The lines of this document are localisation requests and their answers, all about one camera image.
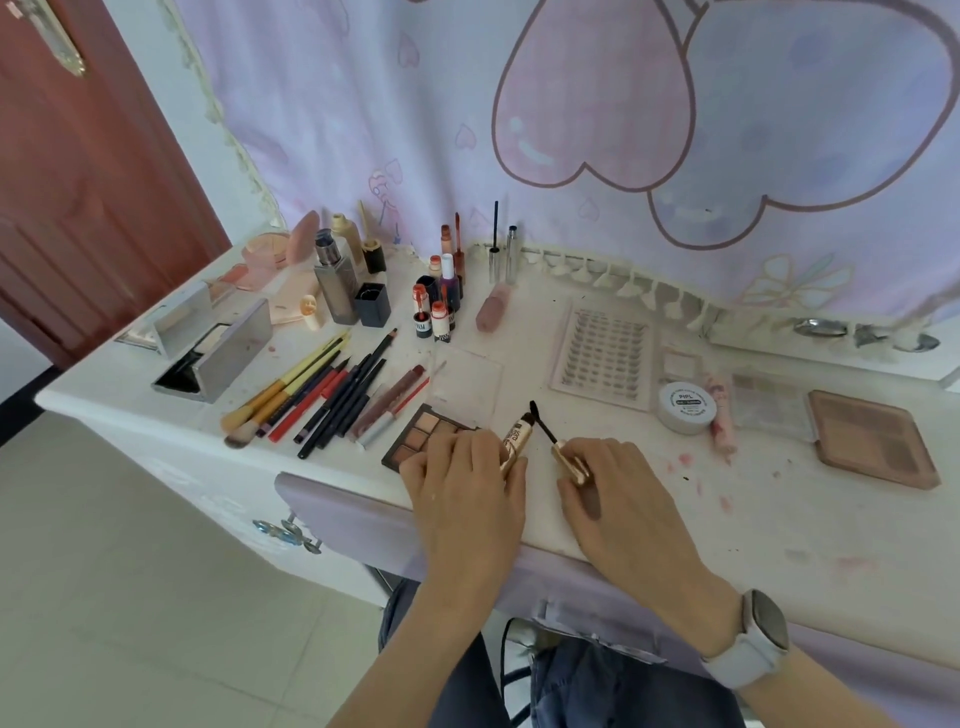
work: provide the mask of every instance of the wrist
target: wrist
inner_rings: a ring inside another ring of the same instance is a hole
[[[691,580],[683,591],[681,605],[661,615],[663,621],[705,659],[732,647],[743,631],[743,596],[709,571]]]

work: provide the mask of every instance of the watch face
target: watch face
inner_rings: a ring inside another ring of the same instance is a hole
[[[790,635],[786,629],[786,618],[783,612],[773,599],[756,589],[754,589],[754,621],[770,642],[780,649],[790,647]]]

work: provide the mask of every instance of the brown door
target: brown door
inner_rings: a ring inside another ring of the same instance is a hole
[[[80,77],[0,3],[0,317],[66,367],[229,242],[101,0],[49,0]]]

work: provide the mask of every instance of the red pencil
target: red pencil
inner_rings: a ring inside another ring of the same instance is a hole
[[[297,423],[297,420],[299,420],[303,416],[303,413],[306,412],[311,406],[313,406],[313,404],[320,397],[323,397],[325,399],[329,397],[329,393],[331,389],[333,388],[333,386],[335,386],[334,382],[339,381],[341,378],[343,378],[343,376],[346,376],[346,375],[347,375],[346,367],[341,365],[340,368],[333,370],[332,372],[330,372],[330,374],[325,376],[323,380],[317,384],[317,386],[315,386],[312,390],[310,390],[310,394],[304,397],[303,400],[300,402],[300,404],[298,404],[296,407],[290,410],[287,416],[284,417],[276,425],[276,427],[274,427],[270,431],[270,434],[267,435],[267,437],[270,438],[270,442],[278,443],[280,441],[280,438],[287,433],[287,430],[289,430],[292,426],[294,426]]]

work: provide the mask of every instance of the left hand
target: left hand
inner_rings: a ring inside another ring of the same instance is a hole
[[[526,520],[527,459],[504,484],[500,457],[500,439],[479,430],[435,435],[400,466],[426,552],[423,589],[477,628],[513,568]]]

